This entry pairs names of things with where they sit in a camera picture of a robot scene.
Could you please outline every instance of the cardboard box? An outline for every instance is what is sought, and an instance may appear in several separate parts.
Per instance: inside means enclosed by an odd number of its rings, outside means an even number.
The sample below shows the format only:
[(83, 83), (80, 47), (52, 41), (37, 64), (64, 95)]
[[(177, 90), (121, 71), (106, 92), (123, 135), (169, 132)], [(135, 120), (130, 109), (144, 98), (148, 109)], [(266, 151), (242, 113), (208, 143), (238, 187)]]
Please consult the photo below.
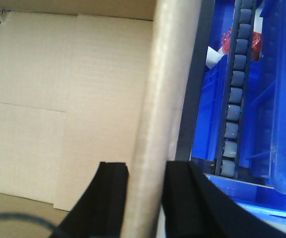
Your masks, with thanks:
[(0, 0), (0, 193), (70, 210), (126, 162), (122, 237), (151, 237), (201, 2)]
[(70, 210), (100, 161), (130, 166), (155, 3), (100, 2), (0, 1), (0, 193)]

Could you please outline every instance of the blue plastic container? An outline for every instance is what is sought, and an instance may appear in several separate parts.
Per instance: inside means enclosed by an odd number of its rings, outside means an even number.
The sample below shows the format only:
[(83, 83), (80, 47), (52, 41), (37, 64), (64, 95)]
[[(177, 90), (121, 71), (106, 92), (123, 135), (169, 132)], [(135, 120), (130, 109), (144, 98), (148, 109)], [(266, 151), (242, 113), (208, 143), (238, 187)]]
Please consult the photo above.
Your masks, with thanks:
[[(250, 66), (239, 166), (264, 184), (208, 178), (257, 217), (286, 224), (286, 0), (266, 0), (261, 16), (262, 57)], [(205, 74), (192, 157), (215, 159), (227, 60)]]

